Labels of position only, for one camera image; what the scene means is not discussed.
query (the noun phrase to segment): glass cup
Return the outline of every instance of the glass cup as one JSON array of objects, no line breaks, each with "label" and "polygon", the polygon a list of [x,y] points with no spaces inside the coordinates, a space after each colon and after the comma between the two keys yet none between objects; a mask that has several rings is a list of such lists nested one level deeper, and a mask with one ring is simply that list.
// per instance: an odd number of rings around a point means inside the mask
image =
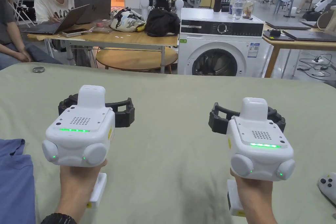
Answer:
[{"label": "glass cup", "polygon": [[242,17],[250,19],[253,13],[256,0],[245,0],[242,8]]},{"label": "glass cup", "polygon": [[236,0],[233,4],[232,15],[233,19],[240,19],[242,17],[242,7],[244,1],[243,0]]}]

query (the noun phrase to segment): washing machine control panel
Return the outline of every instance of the washing machine control panel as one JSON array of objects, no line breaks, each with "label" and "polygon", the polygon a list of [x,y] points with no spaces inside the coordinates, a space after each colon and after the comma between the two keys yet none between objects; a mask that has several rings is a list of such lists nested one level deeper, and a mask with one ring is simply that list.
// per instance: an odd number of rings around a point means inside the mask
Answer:
[{"label": "washing machine control panel", "polygon": [[262,37],[264,24],[182,20],[181,33]]}]

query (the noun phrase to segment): jeans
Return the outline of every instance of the jeans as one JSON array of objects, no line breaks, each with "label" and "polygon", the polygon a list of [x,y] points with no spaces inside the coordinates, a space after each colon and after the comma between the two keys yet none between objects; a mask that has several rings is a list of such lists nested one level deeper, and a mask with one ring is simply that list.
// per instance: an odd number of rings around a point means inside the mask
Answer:
[{"label": "jeans", "polygon": [[[34,62],[44,62],[44,63],[52,63],[52,64],[61,64],[58,60],[52,58],[51,56],[47,55],[45,52],[43,52],[40,48],[24,42],[26,45],[26,48],[29,48],[29,52],[31,53],[31,58]],[[5,45],[9,49],[18,52],[15,45],[13,43]],[[0,53],[0,70],[5,69],[11,65],[14,65],[16,63],[20,63],[18,59],[15,59],[14,57]]]}]

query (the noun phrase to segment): washing machine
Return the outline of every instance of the washing machine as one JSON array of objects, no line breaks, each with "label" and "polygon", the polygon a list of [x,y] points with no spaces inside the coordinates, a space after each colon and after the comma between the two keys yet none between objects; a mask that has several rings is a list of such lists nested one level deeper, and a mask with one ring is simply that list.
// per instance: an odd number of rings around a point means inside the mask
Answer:
[{"label": "washing machine", "polygon": [[254,16],[233,19],[227,12],[183,8],[178,74],[259,76],[263,27]]}]

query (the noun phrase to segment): hand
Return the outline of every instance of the hand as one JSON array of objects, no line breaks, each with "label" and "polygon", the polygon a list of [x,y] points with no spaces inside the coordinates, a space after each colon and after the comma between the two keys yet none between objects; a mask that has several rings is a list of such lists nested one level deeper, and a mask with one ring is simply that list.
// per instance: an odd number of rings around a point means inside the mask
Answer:
[{"label": "hand", "polygon": [[93,168],[61,166],[61,198],[56,212],[69,215],[79,223],[94,190],[99,171],[106,164],[107,160]]},{"label": "hand", "polygon": [[49,21],[52,22],[52,23],[61,23],[59,18],[56,16],[56,14],[54,14],[53,17],[50,17]]},{"label": "hand", "polygon": [[15,52],[14,57],[22,62],[31,62],[31,57],[30,55],[26,53],[20,53],[20,52]]},{"label": "hand", "polygon": [[272,211],[273,182],[235,177],[238,195],[249,224],[276,223]]}]

